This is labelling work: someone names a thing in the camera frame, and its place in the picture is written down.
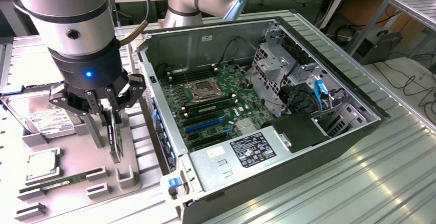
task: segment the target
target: sticker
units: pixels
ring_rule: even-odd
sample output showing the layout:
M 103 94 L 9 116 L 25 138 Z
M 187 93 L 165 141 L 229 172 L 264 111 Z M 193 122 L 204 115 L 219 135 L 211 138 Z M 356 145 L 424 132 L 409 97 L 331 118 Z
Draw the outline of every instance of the sticker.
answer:
M 201 42 L 211 41 L 212 40 L 212 35 L 207 35 L 201 37 Z
M 231 142 L 231 146 L 245 168 L 276 156 L 261 132 Z
M 209 158 L 215 158 L 216 156 L 223 155 L 224 153 L 224 148 L 221 146 L 215 147 L 207 151 Z
M 212 110 L 215 108 L 216 108 L 216 106 L 212 106 L 212 107 L 208 107 L 208 108 L 203 108 L 203 109 L 199 110 L 199 113 L 205 112 L 208 110 Z
M 43 135 L 73 129 L 73 123 L 64 109 L 52 109 L 31 113 L 27 119 L 32 122 Z
M 239 112 L 237 112 L 237 110 L 236 110 L 236 108 L 233 108 L 233 112 L 235 112 L 235 115 L 236 115 L 236 116 L 240 115 Z

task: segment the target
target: green pcb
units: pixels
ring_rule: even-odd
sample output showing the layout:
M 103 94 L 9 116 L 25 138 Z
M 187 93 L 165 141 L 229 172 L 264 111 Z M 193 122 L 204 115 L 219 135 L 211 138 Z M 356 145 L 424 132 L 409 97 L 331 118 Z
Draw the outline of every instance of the green pcb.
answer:
M 160 80 L 169 109 L 173 113 L 184 143 L 191 152 L 240 136 L 241 132 L 235 127 L 235 123 L 240 119 L 249 117 L 257 128 L 260 128 L 260 125 L 264 122 L 272 119 L 272 115 L 268 111 L 268 108 L 261 103 L 261 97 L 257 96 L 252 88 L 247 87 L 249 81 L 245 79 L 243 70 L 236 69 L 236 67 L 232 65 L 223 64 L 219 67 L 216 77 L 213 77 L 212 79 L 216 81 L 216 85 L 219 86 L 223 92 L 221 96 L 235 94 L 237 102 L 233 107 L 213 112 L 216 114 L 216 118 L 224 117 L 224 120 L 219 125 L 207 127 L 191 133 L 185 133 L 185 128 L 192 127 L 195 125 L 200 125 L 203 123 L 199 122 L 188 126 L 183 125 L 183 123 L 188 119 L 184 116 L 181 107 L 185 105 L 197 104 L 197 102 L 193 102 L 192 90 L 188 88 L 187 83 L 171 85 L 168 80 Z M 197 145 L 196 147 L 192 146 L 192 143 L 195 141 L 201 140 L 204 138 L 209 138 L 211 136 L 223 132 L 228 132 L 228 137 L 221 138 L 219 141 Z M 188 135 L 192 134 L 196 134 L 196 138 L 189 140 Z

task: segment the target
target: green circuit board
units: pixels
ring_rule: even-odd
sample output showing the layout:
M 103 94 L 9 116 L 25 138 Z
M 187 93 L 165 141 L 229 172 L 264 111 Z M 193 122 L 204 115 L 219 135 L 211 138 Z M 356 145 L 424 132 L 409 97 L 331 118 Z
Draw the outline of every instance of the green circuit board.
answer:
M 247 86 L 249 81 L 245 79 L 245 73 L 241 69 L 237 69 L 233 65 L 223 64 L 219 67 L 215 77 L 195 80 L 195 82 L 201 82 L 205 80 L 216 82 L 216 85 L 219 86 L 223 93 L 219 95 L 220 97 L 231 96 L 232 94 L 236 95 L 236 97 L 233 96 L 233 98 L 229 100 L 219 102 L 221 107 L 224 107 L 223 109 L 219 106 L 212 106 L 211 108 L 215 108 L 215 111 L 209 110 L 212 112 L 209 112 L 207 109 L 191 110 L 195 110 L 195 112 L 200 112 L 204 115 L 215 115 L 216 118 L 220 117 L 223 119 L 223 122 L 219 125 L 207 127 L 191 133 L 185 132 L 187 127 L 200 125 L 203 123 L 201 121 L 199 123 L 184 126 L 184 122 L 191 119 L 191 117 L 185 117 L 185 111 L 183 111 L 181 107 L 201 103 L 200 101 L 196 101 L 196 95 L 192 92 L 192 88 L 189 88 L 192 87 L 189 86 L 191 82 L 188 82 L 188 84 L 187 82 L 183 82 L 181 84 L 169 84 L 168 80 L 160 80 L 161 88 L 169 109 L 173 114 L 173 118 L 176 120 L 179 131 L 191 152 L 243 135 L 235 126 L 235 123 L 240 119 L 251 118 L 257 129 L 264 122 L 272 119 L 268 108 L 263 104 L 261 97 L 259 97 L 253 89 Z M 197 143 L 199 141 L 204 141 L 212 136 L 219 134 L 223 135 L 224 133 L 227 133 L 227 136 L 217 139 L 216 141 L 200 144 Z M 196 134 L 195 139 L 189 138 L 189 135 L 192 134 Z

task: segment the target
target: blue latch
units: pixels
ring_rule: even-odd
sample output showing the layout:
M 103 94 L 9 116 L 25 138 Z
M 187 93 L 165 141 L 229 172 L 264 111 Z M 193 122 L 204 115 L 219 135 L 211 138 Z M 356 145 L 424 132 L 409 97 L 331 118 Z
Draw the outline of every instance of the blue latch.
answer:
M 320 103 L 320 108 L 323 110 L 321 93 L 328 95 L 328 90 L 327 90 L 327 87 L 325 87 L 323 81 L 320 81 L 320 80 L 315 81 L 313 90 L 315 90 L 316 99 L 319 100 L 319 103 Z
M 173 179 L 169 179 L 168 180 L 168 183 L 169 183 L 168 190 L 175 189 L 176 187 L 180 187 L 181 186 L 181 179 L 180 179 L 180 177 L 176 177 Z
M 156 120 L 157 119 L 157 109 L 153 110 L 152 112 L 152 118 Z

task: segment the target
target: blue pcie slot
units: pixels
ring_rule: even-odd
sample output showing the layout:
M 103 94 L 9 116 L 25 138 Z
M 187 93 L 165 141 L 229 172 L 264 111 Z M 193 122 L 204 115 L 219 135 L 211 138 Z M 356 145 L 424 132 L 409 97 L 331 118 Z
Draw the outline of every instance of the blue pcie slot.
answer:
M 208 128 L 211 126 L 217 126 L 220 123 L 223 123 L 224 117 L 225 117 L 225 115 L 219 117 L 217 119 L 211 120 L 208 122 L 204 122 L 204 123 L 201 123 L 201 124 L 199 124 L 196 126 L 191 126 L 191 127 L 185 128 L 184 132 L 191 133 L 193 131 L 199 131 L 199 130 L 201 130 L 204 128 Z

